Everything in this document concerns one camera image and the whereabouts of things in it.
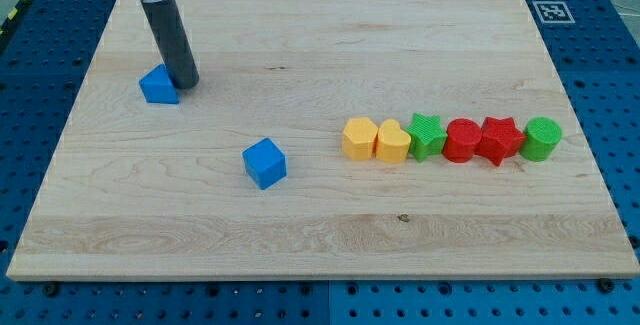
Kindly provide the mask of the robot arm with grey rod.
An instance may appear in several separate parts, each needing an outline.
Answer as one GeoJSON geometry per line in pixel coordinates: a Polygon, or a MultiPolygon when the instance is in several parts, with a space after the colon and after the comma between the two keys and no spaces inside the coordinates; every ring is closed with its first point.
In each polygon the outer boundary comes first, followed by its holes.
{"type": "Polygon", "coordinates": [[[195,87],[199,82],[198,68],[176,0],[139,1],[174,87],[195,87]]]}

